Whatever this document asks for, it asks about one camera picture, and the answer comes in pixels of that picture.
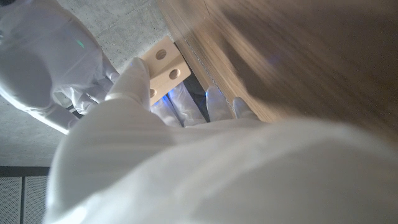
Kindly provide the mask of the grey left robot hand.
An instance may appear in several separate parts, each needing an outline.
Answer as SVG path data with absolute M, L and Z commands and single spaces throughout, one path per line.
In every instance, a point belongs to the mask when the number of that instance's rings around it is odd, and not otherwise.
M 152 113 L 135 58 L 58 146 L 45 223 L 396 223 L 397 148 L 354 126 L 236 117 L 186 128 Z

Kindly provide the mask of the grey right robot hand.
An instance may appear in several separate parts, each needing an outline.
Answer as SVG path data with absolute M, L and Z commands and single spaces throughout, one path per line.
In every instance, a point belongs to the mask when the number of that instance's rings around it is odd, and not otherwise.
M 80 114 L 104 101 L 119 73 L 91 32 L 57 1 L 1 1 L 1 96 L 67 134 Z

